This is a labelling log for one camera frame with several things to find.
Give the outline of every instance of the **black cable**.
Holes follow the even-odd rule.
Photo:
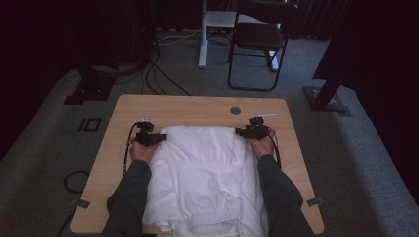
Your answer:
[[[231,37],[230,36],[223,34],[220,37],[228,39],[228,42],[219,42],[219,41],[216,41],[216,40],[213,40],[213,39],[210,39],[210,38],[207,38],[207,42],[212,44],[212,45],[217,45],[217,46],[230,46],[231,45]]]
[[[126,150],[124,152],[124,160],[123,160],[123,176],[126,174],[126,161],[127,161],[127,157],[128,157],[128,151],[129,151],[129,147],[132,145],[132,140],[131,140],[132,132],[133,132],[133,129],[136,126],[138,126],[138,124],[139,124],[139,122],[135,123],[132,126],[132,128],[130,129],[130,132],[129,132],[128,140],[126,142]]]
[[[277,135],[274,133],[275,140],[276,140],[276,142],[275,142],[274,141],[274,138],[272,138],[272,136],[269,135],[269,130],[272,131],[272,132],[274,132],[274,131],[271,128],[269,128],[269,127],[268,127],[268,129],[266,129],[265,127],[267,127],[267,126],[264,126],[264,125],[262,125],[259,122],[258,122],[258,125],[262,128],[262,130],[265,132],[265,134],[269,137],[269,139],[271,140],[272,144],[274,145],[275,155],[277,156],[277,164],[280,167],[280,169],[282,169],[282,166],[281,166],[281,156],[280,156],[280,150],[278,148],[278,138],[277,138]]]
[[[142,86],[141,86],[141,91],[139,92],[139,94],[141,94],[141,95],[144,93],[144,86],[145,86],[144,77],[142,75],[143,74],[141,74]]]
[[[166,77],[167,80],[169,80],[171,83],[173,83],[175,86],[177,86],[179,89],[181,89],[183,92],[185,92],[188,96],[191,96],[189,92],[187,92],[183,87],[178,85],[175,81],[173,81],[153,60],[150,59],[150,62]]]
[[[89,177],[89,172],[87,171],[83,171],[83,170],[78,170],[78,171],[74,171],[71,172],[70,174],[68,174],[65,179],[64,179],[64,186],[65,188],[72,192],[72,193],[76,193],[76,194],[81,194],[83,193],[83,190],[74,190],[72,188],[70,188],[70,186],[68,185],[68,180],[76,174],[85,174],[87,177]],[[61,229],[59,230],[58,234],[56,235],[57,237],[61,236],[62,232],[64,231],[65,227],[68,225],[68,223],[70,222],[70,220],[74,217],[74,214],[76,213],[76,209],[74,209],[74,211],[71,213],[71,215],[67,218],[67,220],[65,221],[64,225],[61,227]]]
[[[153,68],[153,70],[154,70],[154,81],[156,82],[156,84],[157,84],[158,88],[160,88],[160,90],[161,90],[161,91],[162,91],[165,95],[167,95],[167,92],[163,90],[163,88],[160,86],[160,83],[157,81],[157,73],[156,73],[156,69],[155,69],[155,68]]]
[[[70,191],[72,193],[76,193],[76,194],[81,194],[81,193],[83,193],[83,190],[74,190],[74,189],[70,188],[70,186],[68,185],[68,179],[70,179],[71,176],[76,175],[76,174],[85,174],[87,177],[89,177],[89,173],[87,171],[83,171],[83,170],[74,171],[74,172],[71,172],[70,174],[68,174],[65,177],[64,185],[65,185],[65,188],[68,191]]]
[[[101,70],[95,69],[95,68],[93,68],[93,69],[96,71],[96,73],[98,75],[103,76],[103,77],[120,77],[120,76],[129,76],[129,75],[141,72],[147,67],[147,65],[148,65],[148,62],[143,61],[143,62],[137,63],[135,66],[133,66],[131,68],[128,68],[128,69],[125,69],[125,70],[122,70],[122,71],[119,71],[119,70],[114,71],[113,70],[113,71],[110,71],[110,72],[106,72],[106,71],[101,71]]]
[[[135,76],[133,76],[132,78],[130,78],[130,79],[128,79],[128,80],[126,80],[126,81],[123,81],[123,82],[115,82],[114,83],[114,85],[120,85],[120,84],[125,84],[125,83],[128,83],[128,82],[130,82],[130,81],[133,81],[133,80],[135,80],[137,77],[139,77],[139,76],[141,76],[142,77],[142,73],[143,73],[144,71],[141,71],[138,75],[135,75]]]
[[[158,93],[150,84],[150,81],[148,79],[148,75],[150,74],[151,69],[153,69],[154,64],[150,66],[150,68],[147,71],[147,74],[145,75],[145,82],[147,83],[148,87],[157,95],[160,95],[160,93]]]

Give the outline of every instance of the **dark wall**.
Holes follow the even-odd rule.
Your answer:
[[[314,78],[357,92],[398,172],[418,201],[416,9],[413,1],[353,0]]]

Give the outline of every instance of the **folded white towel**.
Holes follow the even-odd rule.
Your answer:
[[[151,163],[144,224],[175,236],[264,236],[250,146],[228,127],[168,127]]]

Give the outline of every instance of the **wire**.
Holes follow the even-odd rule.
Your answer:
[[[208,39],[207,38],[207,42],[209,42],[212,45],[217,45],[217,46],[229,46],[231,45],[231,37],[228,35],[221,35],[222,38],[227,38],[228,42],[219,42],[213,39]]]
[[[133,81],[133,80],[135,80],[137,77],[142,76],[142,73],[143,73],[143,72],[144,72],[144,71],[139,72],[137,75],[135,75],[135,76],[131,77],[130,79],[127,79],[126,81],[115,82],[115,83],[114,83],[114,85],[121,85],[121,84],[128,83],[128,82],[130,82],[130,81]]]
[[[231,0],[224,0],[222,3],[221,3],[221,5],[219,6],[219,8],[218,8],[218,10],[216,10],[216,11],[220,11],[221,10],[221,8],[222,8],[222,6],[224,6],[224,4],[225,4],[225,2],[226,1],[228,1],[228,5],[227,5],[227,11],[228,11],[228,9],[230,8],[230,4],[231,4]]]
[[[158,93],[150,84],[150,81],[148,79],[148,75],[150,73],[150,71],[153,69],[154,65],[151,65],[150,68],[147,71],[147,74],[145,75],[145,82],[147,83],[148,87],[157,95],[160,95],[160,93]]]
[[[264,126],[264,125],[262,125],[259,122],[258,122],[258,125],[262,128],[262,130],[265,132],[265,134],[269,137],[269,139],[271,140],[272,144],[274,145],[275,155],[277,156],[277,164],[280,167],[280,169],[282,169],[280,149],[278,148],[278,137],[277,137],[277,135],[275,134],[275,132],[271,128],[269,128],[267,126]],[[272,131],[274,133],[275,141],[274,141],[274,138],[272,138],[272,136],[269,135],[269,131]]]
[[[100,76],[119,77],[119,76],[127,76],[127,75],[135,74],[137,72],[141,72],[147,67],[147,65],[148,65],[147,61],[142,61],[142,62],[137,63],[134,67],[129,68],[129,69],[125,69],[123,71],[106,72],[106,71],[101,71],[100,69],[95,69],[95,68],[93,68],[93,69]]]
[[[178,42],[182,41],[182,40],[186,40],[187,38],[191,38],[193,37],[201,28],[195,30],[194,32],[192,32],[191,34],[187,35],[187,36],[167,36],[163,39],[160,39],[159,41],[163,41],[163,40],[167,40],[169,38],[180,38],[178,40],[176,40],[175,42],[169,43],[169,44],[159,44],[160,46],[172,46],[177,44]]]
[[[188,96],[191,96],[191,94],[189,92],[187,92],[183,87],[181,87],[180,85],[178,85],[175,81],[173,81],[157,64],[156,62],[154,62],[152,59],[150,59],[150,62],[153,64],[153,66],[155,66],[165,77],[167,80],[169,80],[171,83],[173,83],[173,85],[177,86],[179,89],[181,89],[183,92],[185,92],[185,94],[187,94]]]
[[[132,132],[133,132],[133,129],[138,125],[139,125],[139,122],[135,123],[129,131],[128,140],[126,142],[126,150],[124,152],[123,176],[126,174],[126,162],[127,162],[127,157],[128,157],[128,151],[129,151],[129,147],[132,145],[132,140],[131,140]]]
[[[141,91],[139,92],[139,94],[142,95],[144,93],[144,86],[145,86],[143,74],[141,74],[141,81],[142,81],[142,86],[141,86]]]
[[[75,190],[72,189],[69,185],[68,185],[68,180],[70,179],[71,176],[76,175],[76,174],[85,174],[87,177],[89,177],[89,172],[87,171],[83,171],[83,170],[78,170],[78,171],[74,171],[71,172],[70,174],[68,174],[65,179],[64,179],[64,186],[65,188],[75,194],[81,194],[83,193],[83,190]],[[74,211],[71,213],[71,215],[67,218],[67,220],[65,221],[64,225],[62,225],[61,229],[59,230],[58,234],[56,235],[57,237],[61,236],[62,232],[64,231],[65,227],[68,225],[68,223],[70,222],[70,220],[74,217],[74,214],[76,213],[76,209],[74,209]]]
[[[160,83],[158,82],[158,80],[157,80],[157,74],[156,74],[156,69],[155,68],[153,68],[153,70],[154,70],[154,81],[156,82],[156,84],[157,84],[157,86],[158,86],[158,88],[160,88],[160,90],[165,94],[165,95],[167,95],[167,93],[163,90],[163,88],[160,86]]]

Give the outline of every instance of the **table top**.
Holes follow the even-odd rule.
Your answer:
[[[236,107],[236,115],[231,108]],[[281,163],[300,190],[302,212],[314,233],[324,231],[317,205],[306,201],[315,198],[293,128],[286,101],[266,98],[121,95],[115,106],[102,144],[90,172],[81,200],[89,207],[77,207],[71,230],[75,233],[100,233],[108,219],[106,201],[114,192],[123,173],[123,157],[131,127],[144,118],[153,119],[154,132],[167,126],[226,126],[244,128],[255,114],[264,116],[264,125],[276,131]],[[144,233],[161,233],[156,226],[144,226]]]

